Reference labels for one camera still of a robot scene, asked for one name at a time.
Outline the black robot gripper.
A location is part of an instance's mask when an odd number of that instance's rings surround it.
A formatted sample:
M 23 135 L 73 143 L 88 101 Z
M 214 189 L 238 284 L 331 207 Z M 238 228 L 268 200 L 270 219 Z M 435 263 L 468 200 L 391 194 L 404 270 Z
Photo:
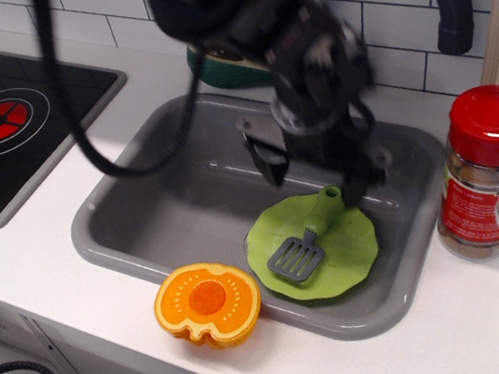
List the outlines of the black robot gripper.
M 283 127 L 272 115 L 241 116 L 235 123 L 254 166 L 265 181 L 279 187 L 291 161 L 305 162 L 342 173 L 344 206 L 358 206 L 369 187 L 386 181 L 389 154 L 370 141 L 375 120 L 369 108 L 357 100 L 361 117 L 348 112 L 338 120 L 310 127 Z

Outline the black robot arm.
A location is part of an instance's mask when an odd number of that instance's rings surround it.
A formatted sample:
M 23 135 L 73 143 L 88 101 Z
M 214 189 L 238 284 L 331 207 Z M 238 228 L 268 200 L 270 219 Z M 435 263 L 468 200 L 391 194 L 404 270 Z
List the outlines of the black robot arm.
M 339 172 L 344 204 L 357 206 L 386 178 L 370 149 L 374 118 L 361 101 L 372 86 L 361 39 L 313 0 L 149 0 L 159 28 L 199 50 L 218 45 L 268 68 L 270 115 L 238 128 L 272 185 L 291 161 Z

